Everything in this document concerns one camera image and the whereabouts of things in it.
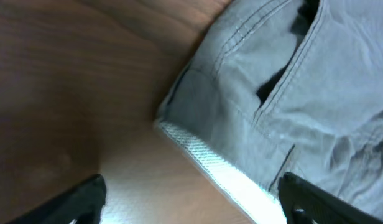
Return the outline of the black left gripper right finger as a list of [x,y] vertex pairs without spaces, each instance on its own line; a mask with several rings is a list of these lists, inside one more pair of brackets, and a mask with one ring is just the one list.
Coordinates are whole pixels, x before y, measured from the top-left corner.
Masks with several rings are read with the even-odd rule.
[[278,196],[287,224],[383,224],[291,172],[279,179]]

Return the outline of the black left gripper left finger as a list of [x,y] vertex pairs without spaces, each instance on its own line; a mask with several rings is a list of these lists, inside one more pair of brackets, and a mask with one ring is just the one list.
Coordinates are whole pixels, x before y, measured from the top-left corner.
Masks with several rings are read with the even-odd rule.
[[94,174],[8,224],[100,224],[106,193],[103,176]]

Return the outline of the grey shorts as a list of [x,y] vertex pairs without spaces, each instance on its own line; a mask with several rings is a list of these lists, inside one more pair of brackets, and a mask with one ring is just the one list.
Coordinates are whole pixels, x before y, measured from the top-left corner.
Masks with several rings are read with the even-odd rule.
[[232,2],[156,125],[256,223],[286,172],[383,221],[383,0]]

